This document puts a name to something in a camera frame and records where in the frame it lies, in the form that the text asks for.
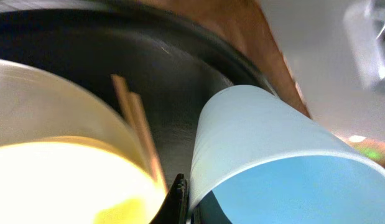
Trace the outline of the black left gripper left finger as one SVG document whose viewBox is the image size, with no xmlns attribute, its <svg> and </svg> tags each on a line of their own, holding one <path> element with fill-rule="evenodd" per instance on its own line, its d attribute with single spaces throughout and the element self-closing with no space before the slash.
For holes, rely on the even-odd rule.
<svg viewBox="0 0 385 224">
<path fill-rule="evenodd" d="M 150 224 L 186 224 L 188 210 L 188 184 L 178 174 L 157 215 Z"/>
</svg>

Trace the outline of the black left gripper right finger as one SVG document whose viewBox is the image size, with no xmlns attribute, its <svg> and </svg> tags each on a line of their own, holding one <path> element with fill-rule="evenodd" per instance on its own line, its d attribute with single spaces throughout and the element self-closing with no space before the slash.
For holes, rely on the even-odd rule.
<svg viewBox="0 0 385 224">
<path fill-rule="evenodd" d="M 215 194 L 210 191 L 193 209 L 192 223 L 194 224 L 231 224 L 220 207 Z"/>
</svg>

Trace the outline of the yellow bowl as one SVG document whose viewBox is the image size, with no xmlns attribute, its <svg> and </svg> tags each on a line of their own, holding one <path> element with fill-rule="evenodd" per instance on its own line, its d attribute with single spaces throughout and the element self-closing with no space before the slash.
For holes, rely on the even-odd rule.
<svg viewBox="0 0 385 224">
<path fill-rule="evenodd" d="M 0 223 L 149 223 L 165 196 L 134 130 L 110 106 L 0 59 Z"/>
</svg>

